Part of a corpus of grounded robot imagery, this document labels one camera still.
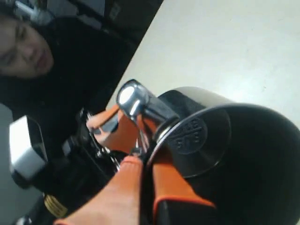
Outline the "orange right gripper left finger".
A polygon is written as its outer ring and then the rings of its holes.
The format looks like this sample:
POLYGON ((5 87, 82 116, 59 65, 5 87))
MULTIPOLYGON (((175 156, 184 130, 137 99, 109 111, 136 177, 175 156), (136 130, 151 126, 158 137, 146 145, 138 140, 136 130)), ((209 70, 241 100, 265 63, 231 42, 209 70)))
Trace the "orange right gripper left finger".
POLYGON ((120 170, 88 203, 55 225, 138 225, 143 162, 127 156, 120 170))

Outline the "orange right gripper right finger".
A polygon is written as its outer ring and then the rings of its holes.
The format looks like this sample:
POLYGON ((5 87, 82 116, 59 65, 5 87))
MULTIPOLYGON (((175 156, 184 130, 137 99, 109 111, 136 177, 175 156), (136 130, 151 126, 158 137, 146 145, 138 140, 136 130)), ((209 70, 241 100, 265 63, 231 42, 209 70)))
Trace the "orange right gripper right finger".
POLYGON ((156 225, 214 225, 216 206, 198 196, 173 165, 169 150, 154 158, 152 175, 155 198, 153 222, 156 225))

